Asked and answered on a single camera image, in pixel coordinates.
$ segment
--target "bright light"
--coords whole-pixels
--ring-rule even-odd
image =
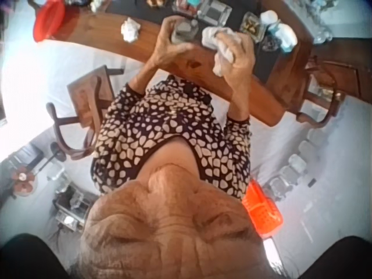
[[[275,270],[275,272],[278,274],[285,275],[284,267],[273,239],[268,238],[264,240],[263,246],[265,247],[266,257],[269,260],[269,264],[273,270]]]
[[[63,221],[66,225],[71,225],[74,223],[75,219],[73,219],[71,216],[67,216],[65,220]]]
[[[45,108],[48,84],[53,81],[42,51],[36,44],[10,46],[1,65],[7,123],[0,127],[0,162],[53,125]]]

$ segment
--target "woman's left hand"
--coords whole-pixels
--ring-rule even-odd
[[[184,20],[182,16],[170,16],[163,20],[158,40],[150,61],[156,67],[163,67],[170,64],[176,57],[189,52],[195,48],[195,45],[189,42],[182,44],[172,44],[171,34],[177,22]]]

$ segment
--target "neck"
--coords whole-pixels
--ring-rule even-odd
[[[199,178],[198,165],[192,149],[182,138],[175,138],[159,148],[144,163],[137,175],[137,180],[147,183],[151,174],[166,164],[176,164]]]

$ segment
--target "hand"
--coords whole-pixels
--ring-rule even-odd
[[[234,92],[248,90],[251,86],[251,75],[256,63],[253,41],[250,36],[237,33],[242,42],[239,44],[230,35],[218,33],[217,39],[224,42],[234,55],[234,63],[221,59],[222,75]]]
[[[192,51],[195,48],[195,45],[189,42],[174,45],[170,41],[175,24],[183,19],[184,17],[182,16],[170,16],[163,20],[154,52],[150,58],[150,61],[155,66],[167,66],[179,55]]]

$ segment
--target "fan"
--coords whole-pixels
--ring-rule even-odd
[[[66,160],[66,154],[59,148],[56,142],[51,143],[51,151],[53,155],[35,172],[32,173],[26,167],[20,166],[13,174],[12,179],[14,181],[13,192],[18,196],[29,196],[36,189],[36,175],[43,170],[56,158],[60,162]]]
[[[14,194],[18,196],[28,196],[34,191],[35,175],[30,173],[26,167],[19,167],[13,174],[15,181]]]

